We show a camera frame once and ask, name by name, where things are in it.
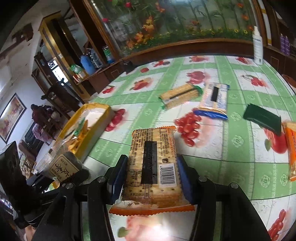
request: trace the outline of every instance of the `blue gripper pad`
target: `blue gripper pad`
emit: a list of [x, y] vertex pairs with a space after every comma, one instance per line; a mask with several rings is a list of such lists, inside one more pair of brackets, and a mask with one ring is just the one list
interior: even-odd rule
[[127, 163], [128, 157], [126, 155], [121, 155], [108, 179], [107, 191], [109, 192], [110, 202], [112, 204], [119, 198], [126, 176]]
[[184, 196], [190, 204], [195, 205], [199, 197], [197, 188], [199, 175], [194, 168], [188, 167], [182, 155], [177, 155], [177, 164]]

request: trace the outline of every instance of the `blue bottle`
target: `blue bottle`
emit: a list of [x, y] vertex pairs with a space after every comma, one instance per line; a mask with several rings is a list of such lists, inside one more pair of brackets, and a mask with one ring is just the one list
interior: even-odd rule
[[82, 64], [83, 68], [87, 72], [88, 75], [92, 75], [94, 72], [96, 72], [96, 69], [94, 65], [91, 63], [91, 60], [86, 55], [81, 55], [80, 57], [80, 63]]

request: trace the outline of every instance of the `orange snack wrapper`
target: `orange snack wrapper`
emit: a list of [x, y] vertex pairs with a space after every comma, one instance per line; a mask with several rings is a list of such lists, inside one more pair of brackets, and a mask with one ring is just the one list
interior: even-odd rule
[[289, 153], [290, 181], [296, 180], [296, 122], [283, 122]]
[[133, 131], [121, 198], [109, 213], [131, 216], [194, 210], [182, 190], [175, 131], [175, 126]]

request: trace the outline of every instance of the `dark green package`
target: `dark green package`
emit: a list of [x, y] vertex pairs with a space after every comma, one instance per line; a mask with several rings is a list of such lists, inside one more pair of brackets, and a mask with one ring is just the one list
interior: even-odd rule
[[281, 117], [260, 106], [249, 104], [244, 112], [243, 118], [272, 131], [277, 136], [281, 135]]

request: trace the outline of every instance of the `table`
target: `table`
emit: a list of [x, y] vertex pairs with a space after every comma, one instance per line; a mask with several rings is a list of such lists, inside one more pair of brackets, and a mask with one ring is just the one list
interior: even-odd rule
[[[288, 178], [288, 152], [285, 146], [267, 140], [258, 125], [242, 118], [247, 104], [252, 103], [280, 115], [282, 120], [296, 121], [296, 95], [267, 62], [257, 66], [252, 59], [235, 56], [188, 56], [149, 63], [129, 74], [121, 74], [94, 102], [108, 104], [114, 110], [124, 108], [126, 113], [114, 130], [102, 134], [85, 165], [104, 174], [121, 154], [128, 155], [133, 130], [174, 125], [175, 119], [198, 107], [201, 97], [168, 111], [162, 109], [159, 95], [187, 81], [201, 88], [207, 81], [230, 85], [229, 120], [202, 117], [200, 135], [193, 147], [185, 145], [176, 132], [177, 153], [199, 175], [215, 183], [238, 183], [267, 229], [284, 209], [284, 226], [278, 237], [281, 240], [296, 218], [296, 182]], [[148, 217], [110, 214], [110, 221], [116, 240], [188, 240], [194, 214], [161, 213]], [[84, 240], [88, 239], [86, 218]], [[151, 219], [163, 228], [155, 232], [145, 225]], [[219, 240], [220, 203], [217, 203], [216, 220], [214, 240]], [[120, 227], [130, 232], [126, 234], [121, 229], [119, 236], [125, 237], [119, 238]]]

